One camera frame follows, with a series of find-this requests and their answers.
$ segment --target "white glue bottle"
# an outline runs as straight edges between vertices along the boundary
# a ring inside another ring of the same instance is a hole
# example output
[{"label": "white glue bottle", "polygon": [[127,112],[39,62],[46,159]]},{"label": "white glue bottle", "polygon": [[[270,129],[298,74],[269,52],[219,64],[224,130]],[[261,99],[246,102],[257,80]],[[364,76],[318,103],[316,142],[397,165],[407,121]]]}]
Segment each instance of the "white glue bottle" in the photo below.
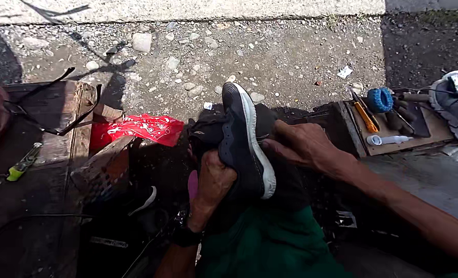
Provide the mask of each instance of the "white glue bottle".
[{"label": "white glue bottle", "polygon": [[402,142],[406,142],[411,139],[414,139],[414,137],[397,136],[397,135],[388,136],[388,137],[380,137],[378,135],[372,135],[366,138],[366,142],[368,142],[368,144],[370,145],[380,146],[382,144],[391,144],[391,143],[400,144]]}]

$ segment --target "concrete curb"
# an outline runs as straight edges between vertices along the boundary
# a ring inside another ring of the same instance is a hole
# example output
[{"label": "concrete curb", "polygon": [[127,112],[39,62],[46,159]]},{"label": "concrete curb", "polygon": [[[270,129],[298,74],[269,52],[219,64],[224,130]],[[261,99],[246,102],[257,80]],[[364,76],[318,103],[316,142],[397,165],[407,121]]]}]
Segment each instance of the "concrete curb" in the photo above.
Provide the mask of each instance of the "concrete curb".
[{"label": "concrete curb", "polygon": [[297,19],[458,10],[458,0],[0,0],[0,25]]}]

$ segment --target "red plastic bag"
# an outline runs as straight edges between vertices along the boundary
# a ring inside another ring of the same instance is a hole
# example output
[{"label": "red plastic bag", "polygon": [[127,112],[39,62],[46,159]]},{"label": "red plastic bag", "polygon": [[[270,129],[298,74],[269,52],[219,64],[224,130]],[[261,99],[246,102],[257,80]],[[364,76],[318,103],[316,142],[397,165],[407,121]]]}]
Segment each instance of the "red plastic bag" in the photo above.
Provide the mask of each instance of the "red plastic bag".
[{"label": "red plastic bag", "polygon": [[102,149],[117,138],[137,136],[169,147],[176,145],[184,123],[169,116],[151,117],[148,114],[124,117],[119,124],[92,124],[90,149]]}]

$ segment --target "wristwatch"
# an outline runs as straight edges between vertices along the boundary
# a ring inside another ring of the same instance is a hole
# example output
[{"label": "wristwatch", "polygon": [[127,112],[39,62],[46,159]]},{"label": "wristwatch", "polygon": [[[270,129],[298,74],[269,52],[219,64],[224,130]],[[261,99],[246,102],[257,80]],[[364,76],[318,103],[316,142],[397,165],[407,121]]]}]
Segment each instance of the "wristwatch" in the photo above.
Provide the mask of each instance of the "wristwatch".
[{"label": "wristwatch", "polygon": [[172,234],[172,242],[181,246],[188,247],[198,245],[201,242],[203,232],[193,232],[188,228],[188,210],[181,210],[175,218],[177,226]]}]

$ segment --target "white sneaker sole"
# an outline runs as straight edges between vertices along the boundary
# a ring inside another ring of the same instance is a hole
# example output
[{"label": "white sneaker sole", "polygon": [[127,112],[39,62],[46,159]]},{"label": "white sneaker sole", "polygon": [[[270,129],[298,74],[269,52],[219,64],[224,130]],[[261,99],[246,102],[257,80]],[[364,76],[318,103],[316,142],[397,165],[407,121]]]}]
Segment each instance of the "white sneaker sole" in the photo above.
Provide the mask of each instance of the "white sneaker sole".
[{"label": "white sneaker sole", "polygon": [[238,84],[233,83],[241,96],[241,101],[243,104],[244,116],[246,119],[246,133],[248,135],[248,145],[255,152],[257,159],[262,163],[263,166],[263,187],[265,192],[261,199],[269,199],[275,192],[275,172],[274,168],[270,164],[269,159],[263,153],[262,149],[258,145],[257,136],[256,136],[256,126],[257,126],[257,112],[255,110],[255,105],[251,100],[248,93]]},{"label": "white sneaker sole", "polygon": [[450,112],[445,111],[440,104],[436,101],[436,92],[432,90],[436,90],[436,87],[448,80],[448,77],[452,74],[458,74],[458,70],[451,71],[445,74],[442,79],[435,81],[432,86],[430,87],[431,90],[428,91],[428,95],[430,96],[430,103],[431,106],[438,112],[444,119],[447,120],[449,124],[449,128],[454,133],[455,137],[458,139],[458,119],[452,115]]}]

